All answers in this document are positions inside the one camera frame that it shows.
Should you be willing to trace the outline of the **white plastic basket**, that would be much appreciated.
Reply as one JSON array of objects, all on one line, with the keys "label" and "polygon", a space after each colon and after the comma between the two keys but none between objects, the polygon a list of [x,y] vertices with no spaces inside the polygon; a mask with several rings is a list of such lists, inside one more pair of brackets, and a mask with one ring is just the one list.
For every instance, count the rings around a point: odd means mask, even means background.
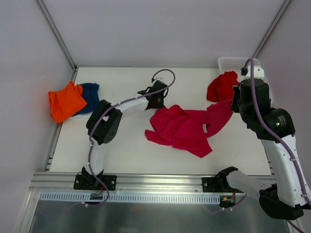
[{"label": "white plastic basket", "polygon": [[[220,57],[218,59],[220,75],[224,74],[226,71],[227,72],[235,71],[238,75],[238,83],[240,83],[241,82],[240,81],[241,69],[244,67],[247,60],[248,60],[247,57]],[[229,106],[228,109],[230,109],[232,105],[232,101],[233,99],[230,99],[230,100],[224,100],[222,102],[217,102],[217,103],[226,103]]]}]

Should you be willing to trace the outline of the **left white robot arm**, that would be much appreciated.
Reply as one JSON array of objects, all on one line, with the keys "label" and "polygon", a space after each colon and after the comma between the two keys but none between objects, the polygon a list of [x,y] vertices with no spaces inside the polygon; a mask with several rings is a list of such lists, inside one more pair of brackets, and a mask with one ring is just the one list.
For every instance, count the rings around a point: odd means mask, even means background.
[{"label": "left white robot arm", "polygon": [[122,118],[136,112],[163,108],[168,88],[168,85],[157,80],[151,87],[138,91],[134,97],[120,103],[99,102],[86,123],[90,151],[87,163],[75,177],[75,190],[99,190],[103,188],[103,183],[108,190],[115,190],[109,181],[116,179],[104,175],[106,145],[115,138]]}]

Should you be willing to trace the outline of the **navy blue t shirt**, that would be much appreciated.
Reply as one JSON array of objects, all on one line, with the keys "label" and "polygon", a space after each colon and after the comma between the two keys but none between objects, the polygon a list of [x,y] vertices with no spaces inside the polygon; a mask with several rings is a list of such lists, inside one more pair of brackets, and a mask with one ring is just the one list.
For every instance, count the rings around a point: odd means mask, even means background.
[{"label": "navy blue t shirt", "polygon": [[86,101],[86,106],[74,114],[88,114],[91,113],[99,104],[98,90],[100,85],[97,83],[82,83],[83,88],[82,98]]}]

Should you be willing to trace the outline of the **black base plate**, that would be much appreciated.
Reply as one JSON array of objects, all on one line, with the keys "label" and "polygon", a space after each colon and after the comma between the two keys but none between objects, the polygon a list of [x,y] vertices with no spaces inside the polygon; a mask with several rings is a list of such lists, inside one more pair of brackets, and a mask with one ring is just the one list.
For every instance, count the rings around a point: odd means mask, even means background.
[{"label": "black base plate", "polygon": [[[116,190],[117,176],[115,175],[103,175],[101,177],[102,182],[106,185],[109,191]],[[91,178],[91,182],[82,174],[77,174],[73,184],[74,190],[96,190],[99,191],[102,187],[102,184],[98,182],[94,177]]]},{"label": "black base plate", "polygon": [[222,177],[202,177],[202,189],[204,193],[207,192],[217,192],[217,193],[242,193],[238,189],[234,189],[229,186],[225,178]]}]

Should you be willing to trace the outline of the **orange t shirt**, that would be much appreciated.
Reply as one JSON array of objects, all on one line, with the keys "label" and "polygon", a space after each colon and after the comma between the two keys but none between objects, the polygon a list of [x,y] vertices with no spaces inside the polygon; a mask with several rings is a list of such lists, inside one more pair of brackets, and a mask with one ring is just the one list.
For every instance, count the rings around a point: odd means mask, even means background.
[{"label": "orange t shirt", "polygon": [[75,85],[73,81],[62,90],[48,92],[51,116],[55,123],[64,122],[86,106],[82,93],[83,87]]}]

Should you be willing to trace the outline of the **red t shirt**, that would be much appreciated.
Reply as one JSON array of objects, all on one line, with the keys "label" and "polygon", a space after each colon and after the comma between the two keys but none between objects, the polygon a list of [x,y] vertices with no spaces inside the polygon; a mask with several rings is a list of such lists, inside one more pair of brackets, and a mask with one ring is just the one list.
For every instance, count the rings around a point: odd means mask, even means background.
[{"label": "red t shirt", "polygon": [[233,99],[233,86],[237,84],[237,73],[235,71],[226,71],[213,80],[207,87],[207,100],[211,102],[222,102]]}]

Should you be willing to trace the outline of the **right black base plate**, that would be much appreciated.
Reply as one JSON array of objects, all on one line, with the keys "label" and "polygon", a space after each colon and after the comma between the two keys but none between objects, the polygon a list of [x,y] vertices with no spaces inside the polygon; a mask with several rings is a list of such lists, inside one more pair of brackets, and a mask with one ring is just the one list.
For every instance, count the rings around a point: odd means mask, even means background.
[{"label": "right black base plate", "polygon": [[238,189],[234,189],[229,186],[225,178],[222,177],[202,177],[202,189],[204,193],[207,192],[217,192],[217,193],[242,193]]}]

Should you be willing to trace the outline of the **magenta t shirt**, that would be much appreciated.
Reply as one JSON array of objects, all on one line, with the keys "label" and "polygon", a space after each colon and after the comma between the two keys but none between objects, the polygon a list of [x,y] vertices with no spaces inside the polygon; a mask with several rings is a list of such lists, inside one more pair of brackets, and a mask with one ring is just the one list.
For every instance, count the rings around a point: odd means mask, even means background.
[{"label": "magenta t shirt", "polygon": [[153,130],[147,140],[186,150],[199,158],[212,152],[208,138],[216,135],[233,115],[232,100],[210,105],[206,110],[184,110],[179,105],[158,109],[150,118]]}]

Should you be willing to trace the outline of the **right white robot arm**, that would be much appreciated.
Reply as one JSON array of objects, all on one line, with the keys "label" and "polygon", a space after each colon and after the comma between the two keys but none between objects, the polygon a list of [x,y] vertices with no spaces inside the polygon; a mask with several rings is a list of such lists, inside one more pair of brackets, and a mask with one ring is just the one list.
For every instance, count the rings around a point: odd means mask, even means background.
[{"label": "right white robot arm", "polygon": [[223,192],[240,190],[257,200],[271,218],[296,220],[310,209],[310,189],[296,151],[295,128],[290,114],[271,107],[269,85],[261,79],[245,79],[233,88],[231,109],[261,141],[275,182],[248,176],[228,167],[216,176]]}]

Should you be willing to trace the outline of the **aluminium mounting rail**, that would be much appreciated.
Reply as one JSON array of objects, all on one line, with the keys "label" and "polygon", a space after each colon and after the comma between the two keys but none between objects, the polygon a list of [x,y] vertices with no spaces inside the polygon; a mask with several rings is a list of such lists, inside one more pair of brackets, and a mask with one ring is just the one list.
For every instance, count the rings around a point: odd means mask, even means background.
[{"label": "aluminium mounting rail", "polygon": [[[30,191],[84,191],[74,190],[77,173],[36,172],[33,175]],[[116,190],[113,193],[145,194],[208,194],[202,189],[202,177],[213,175],[155,175],[155,174],[114,174],[117,176]]]}]

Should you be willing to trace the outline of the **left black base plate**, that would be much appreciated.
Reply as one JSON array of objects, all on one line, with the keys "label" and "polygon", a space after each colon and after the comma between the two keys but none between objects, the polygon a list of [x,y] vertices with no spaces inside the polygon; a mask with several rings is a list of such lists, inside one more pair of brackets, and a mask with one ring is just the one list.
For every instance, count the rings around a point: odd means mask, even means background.
[{"label": "left black base plate", "polygon": [[[117,176],[115,175],[103,175],[101,177],[102,182],[106,185],[109,191],[116,190]],[[102,184],[98,182],[94,177],[91,178],[91,182],[82,174],[77,174],[73,184],[74,190],[96,190],[99,191],[102,187]]]}]

